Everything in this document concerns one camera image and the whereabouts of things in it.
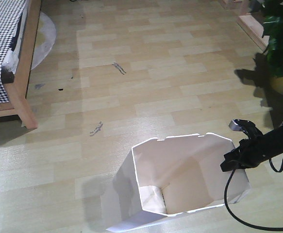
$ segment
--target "wooden stand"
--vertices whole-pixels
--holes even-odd
[[[26,93],[39,22],[40,7],[41,0],[30,0],[15,80],[13,83],[3,85],[10,101],[0,103],[0,117],[19,115],[19,118],[28,129],[36,129],[38,127],[38,122],[26,100]]]
[[[219,0],[219,3],[224,9],[238,9],[242,0]]]
[[[269,36],[264,36],[262,38],[263,26],[248,13],[249,3],[249,0],[243,0],[237,23],[261,50],[265,50],[268,45]]]

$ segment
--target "potted plant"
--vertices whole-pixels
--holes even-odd
[[[274,76],[271,86],[283,94],[283,0],[265,0],[262,6],[265,16],[264,35],[269,35],[266,60]]]

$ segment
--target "debris on floor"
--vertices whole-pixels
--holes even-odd
[[[36,84],[34,85],[35,90],[40,90],[41,87],[43,87],[45,85],[45,83],[41,83],[41,84]]]
[[[115,68],[117,68],[117,69],[120,71],[121,74],[123,74],[123,75],[126,74],[125,70],[124,70],[118,63],[115,63],[115,62],[114,62],[112,65],[113,65]]]
[[[89,136],[92,137],[92,136],[94,136],[95,134],[97,134],[98,131],[101,130],[102,126],[103,126],[103,123],[102,123],[102,122],[99,122],[99,125],[98,125],[92,132],[89,133]]]

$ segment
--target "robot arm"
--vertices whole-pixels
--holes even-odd
[[[234,131],[244,132],[248,139],[242,139],[239,147],[224,155],[222,171],[257,167],[283,153],[283,124],[264,135],[248,120],[232,120],[229,126]]]

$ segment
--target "white round rug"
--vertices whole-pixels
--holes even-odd
[[[35,39],[33,62],[31,64],[31,69],[34,69],[48,55],[55,43],[55,39],[55,24],[46,14],[40,12],[40,19]]]

